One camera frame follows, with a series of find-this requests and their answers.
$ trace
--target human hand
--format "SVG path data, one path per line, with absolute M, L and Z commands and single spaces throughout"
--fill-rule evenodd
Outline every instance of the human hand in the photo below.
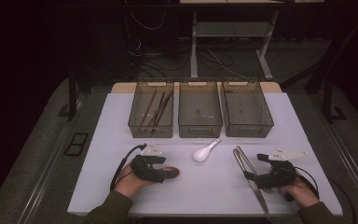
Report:
M 312 190 L 300 179 L 296 178 L 293 185 L 287 185 L 279 188 L 279 192 L 282 196 L 286 193 L 290 194 L 299 208 L 309 207 L 319 202 L 318 197 L 312 192 Z
M 117 183 L 113 188 L 128 198 L 132 198 L 140 189 L 154 184 L 152 181 L 143 180 L 136 176 L 131 169 L 131 162 L 123 167 L 117 178 Z

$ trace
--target white spoon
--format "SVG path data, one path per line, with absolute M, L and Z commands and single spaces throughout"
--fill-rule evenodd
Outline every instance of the white spoon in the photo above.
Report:
M 200 150 L 197 150 L 193 153 L 193 159 L 196 161 L 205 161 L 206 158 L 209 155 L 209 152 L 211 151 L 211 149 L 216 146 L 216 144 L 218 144 L 219 142 L 221 142 L 222 139 L 220 138 L 216 138 L 210 145 L 208 145 L 205 148 L 202 148 Z

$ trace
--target sleeve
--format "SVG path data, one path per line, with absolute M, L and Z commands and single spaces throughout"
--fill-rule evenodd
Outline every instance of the sleeve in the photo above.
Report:
M 84 224 L 123 224 L 126 223 L 133 201 L 111 191 L 101 206 L 94 208 L 85 217 Z
M 310 207 L 298 210 L 298 214 L 304 224 L 343 224 L 340 217 L 335 217 L 324 203 L 316 203 Z

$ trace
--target plastic bin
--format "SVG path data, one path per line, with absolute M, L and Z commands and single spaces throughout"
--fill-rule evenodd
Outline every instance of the plastic bin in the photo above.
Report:
M 138 80 L 128 123 L 132 137 L 172 137 L 173 89 L 173 78 Z
M 259 82 L 225 77 L 220 95 L 227 137 L 267 137 L 274 122 Z
M 179 87 L 179 136 L 219 137 L 223 120 L 215 79 L 181 78 Z

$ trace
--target white table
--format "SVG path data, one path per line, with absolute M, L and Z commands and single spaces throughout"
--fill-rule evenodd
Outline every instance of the white table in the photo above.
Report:
M 175 166 L 181 173 L 163 184 L 143 189 L 133 198 L 132 217 L 262 217 L 248 181 L 234 159 L 232 150 L 240 146 L 259 174 L 270 165 L 258 161 L 257 153 L 269 154 L 275 147 L 307 151 L 308 157 L 293 160 L 294 166 L 310 172 L 316 179 L 321 200 L 334 215 L 342 216 L 342 208 L 326 179 L 310 143 L 296 116 L 288 96 L 278 91 L 265 93 L 274 127 L 267 138 L 228 138 L 224 128 L 222 142 L 204 162 L 192 159 L 192 153 L 209 145 L 213 139 L 182 139 L 178 134 L 178 94 L 174 95 L 173 138 L 134 139 L 127 125 L 133 93 L 108 94 L 88 155 L 78 178 L 68 212 L 85 216 L 100 205 L 109 193 L 112 177 L 129 150 L 143 143 L 154 143 L 167 158 L 163 165 Z M 286 202 L 279 193 L 263 192 L 273 217 L 296 214 L 294 203 Z

